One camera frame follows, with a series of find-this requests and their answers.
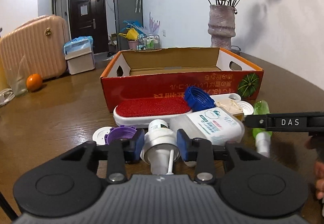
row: gray refrigerator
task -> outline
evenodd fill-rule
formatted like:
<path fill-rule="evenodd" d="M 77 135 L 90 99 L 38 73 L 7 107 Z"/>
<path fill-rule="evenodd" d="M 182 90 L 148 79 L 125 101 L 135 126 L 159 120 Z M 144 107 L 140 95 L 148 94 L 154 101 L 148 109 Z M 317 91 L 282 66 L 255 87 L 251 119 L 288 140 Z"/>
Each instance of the gray refrigerator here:
<path fill-rule="evenodd" d="M 126 38 L 121 37 L 118 33 L 127 27 L 127 24 L 123 21 L 138 21 L 143 25 L 143 6 L 141 12 L 139 11 L 139 6 L 137 7 L 137 12 L 135 13 L 136 0 L 114 0 L 115 7 L 115 21 L 116 21 L 116 33 L 117 33 L 117 48 L 118 50 L 127 50 L 129 49 L 128 41 Z"/>

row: brown wooden tabletop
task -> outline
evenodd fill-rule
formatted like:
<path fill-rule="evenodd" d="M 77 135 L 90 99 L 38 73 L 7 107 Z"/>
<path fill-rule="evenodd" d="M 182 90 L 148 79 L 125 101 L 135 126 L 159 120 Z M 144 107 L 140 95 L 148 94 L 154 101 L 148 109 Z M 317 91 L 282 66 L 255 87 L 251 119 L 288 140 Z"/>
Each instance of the brown wooden tabletop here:
<path fill-rule="evenodd" d="M 323 111 L 324 91 L 302 78 L 258 58 L 243 55 L 264 69 L 258 99 L 268 102 L 270 111 Z M 66 76 L 46 82 L 35 93 L 17 97 L 0 108 L 0 190 L 16 212 L 12 188 L 26 171 L 91 140 L 100 127 L 115 126 L 102 93 L 99 77 L 103 68 Z M 307 133 L 274 133 L 272 157 L 299 172 L 309 183 L 314 182 L 313 165 L 316 153 L 307 150 Z M 250 130 L 243 142 L 254 148 Z M 222 164 L 216 162 L 217 174 L 223 174 Z M 127 173 L 150 174 L 144 162 L 126 165 Z M 175 173 L 193 176 L 193 169 L 178 161 Z M 105 162 L 100 162 L 98 175 L 105 176 Z M 310 223 L 324 223 L 321 206 L 310 188 L 309 199 L 302 216 Z M 10 223 L 0 210 L 0 223 Z"/>

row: dark brown door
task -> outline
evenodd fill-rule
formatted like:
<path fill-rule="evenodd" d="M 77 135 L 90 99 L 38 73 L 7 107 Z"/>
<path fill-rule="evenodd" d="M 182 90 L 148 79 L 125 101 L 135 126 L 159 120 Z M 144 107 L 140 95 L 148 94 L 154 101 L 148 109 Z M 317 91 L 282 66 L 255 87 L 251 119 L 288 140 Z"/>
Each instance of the dark brown door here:
<path fill-rule="evenodd" d="M 108 51 L 105 0 L 69 0 L 71 37 L 92 36 L 93 52 Z"/>

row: orange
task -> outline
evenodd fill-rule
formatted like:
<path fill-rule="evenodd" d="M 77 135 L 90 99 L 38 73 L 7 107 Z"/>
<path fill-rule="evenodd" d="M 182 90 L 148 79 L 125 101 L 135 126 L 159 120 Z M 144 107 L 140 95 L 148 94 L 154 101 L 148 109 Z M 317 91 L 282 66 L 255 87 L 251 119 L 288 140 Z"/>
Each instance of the orange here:
<path fill-rule="evenodd" d="M 30 75 L 26 81 L 27 89 L 29 91 L 36 91 L 41 88 L 43 79 L 39 74 Z"/>

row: green pumpkin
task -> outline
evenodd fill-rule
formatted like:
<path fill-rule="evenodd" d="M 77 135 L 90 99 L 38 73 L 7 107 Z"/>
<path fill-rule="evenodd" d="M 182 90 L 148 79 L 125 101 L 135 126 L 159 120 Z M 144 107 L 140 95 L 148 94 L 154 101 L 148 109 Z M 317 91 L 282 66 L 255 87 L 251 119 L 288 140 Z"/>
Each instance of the green pumpkin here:
<path fill-rule="evenodd" d="M 251 97 L 259 88 L 259 76 L 255 73 L 249 73 L 244 76 L 239 83 L 238 94 L 242 99 Z"/>

